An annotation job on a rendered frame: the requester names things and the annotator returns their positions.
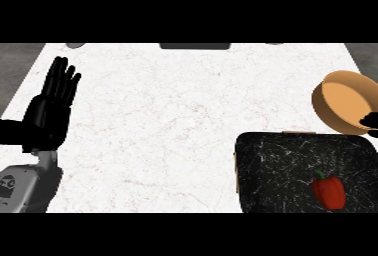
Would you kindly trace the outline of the tan round pot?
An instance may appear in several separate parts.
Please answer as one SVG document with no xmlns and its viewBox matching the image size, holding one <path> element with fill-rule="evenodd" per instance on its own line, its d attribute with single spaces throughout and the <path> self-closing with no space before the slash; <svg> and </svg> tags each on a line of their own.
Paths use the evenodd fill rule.
<svg viewBox="0 0 378 256">
<path fill-rule="evenodd" d="M 371 128 L 360 124 L 360 119 L 378 112 L 378 83 L 353 71 L 334 71 L 313 90 L 312 105 L 331 129 L 365 135 Z"/>
</svg>

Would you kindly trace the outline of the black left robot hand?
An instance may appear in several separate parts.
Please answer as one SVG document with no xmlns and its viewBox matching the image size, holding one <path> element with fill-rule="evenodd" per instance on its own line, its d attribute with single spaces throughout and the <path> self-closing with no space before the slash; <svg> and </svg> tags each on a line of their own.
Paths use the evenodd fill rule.
<svg viewBox="0 0 378 256">
<path fill-rule="evenodd" d="M 0 119 L 0 145 L 21 145 L 24 153 L 55 151 L 64 144 L 71 106 L 81 74 L 56 57 L 46 75 L 40 94 L 31 99 L 21 121 Z"/>
</svg>

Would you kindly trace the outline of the red bell pepper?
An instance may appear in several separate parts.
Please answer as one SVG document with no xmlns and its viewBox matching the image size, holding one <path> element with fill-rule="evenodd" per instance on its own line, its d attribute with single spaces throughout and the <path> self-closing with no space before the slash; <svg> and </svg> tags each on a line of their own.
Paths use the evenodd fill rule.
<svg viewBox="0 0 378 256">
<path fill-rule="evenodd" d="M 344 185 L 337 176 L 325 176 L 320 170 L 315 173 L 319 178 L 312 183 L 313 193 L 326 210 L 341 210 L 346 206 Z"/>
</svg>

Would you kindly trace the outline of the dark grey flat appliance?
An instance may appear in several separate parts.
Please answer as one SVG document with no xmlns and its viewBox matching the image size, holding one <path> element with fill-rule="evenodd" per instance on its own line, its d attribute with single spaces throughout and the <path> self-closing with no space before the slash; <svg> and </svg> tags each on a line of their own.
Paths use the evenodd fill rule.
<svg viewBox="0 0 378 256">
<path fill-rule="evenodd" d="M 230 43 L 160 43 L 164 50 L 227 50 Z"/>
</svg>

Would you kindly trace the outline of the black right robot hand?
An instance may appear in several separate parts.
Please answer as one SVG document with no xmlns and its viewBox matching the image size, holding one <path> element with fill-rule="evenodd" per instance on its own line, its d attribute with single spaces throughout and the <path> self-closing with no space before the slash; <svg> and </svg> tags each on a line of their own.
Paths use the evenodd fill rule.
<svg viewBox="0 0 378 256">
<path fill-rule="evenodd" d="M 378 138 L 378 112 L 371 112 L 360 119 L 359 123 L 369 128 L 369 136 Z"/>
</svg>

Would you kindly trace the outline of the black marble tray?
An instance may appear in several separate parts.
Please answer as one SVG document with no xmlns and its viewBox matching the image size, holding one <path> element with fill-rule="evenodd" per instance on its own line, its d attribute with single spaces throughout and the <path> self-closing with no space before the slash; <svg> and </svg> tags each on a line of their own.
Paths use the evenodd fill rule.
<svg viewBox="0 0 378 256">
<path fill-rule="evenodd" d="M 356 135 L 245 132 L 235 143 L 245 213 L 322 213 L 312 183 L 335 176 L 344 213 L 378 213 L 378 150 Z"/>
</svg>

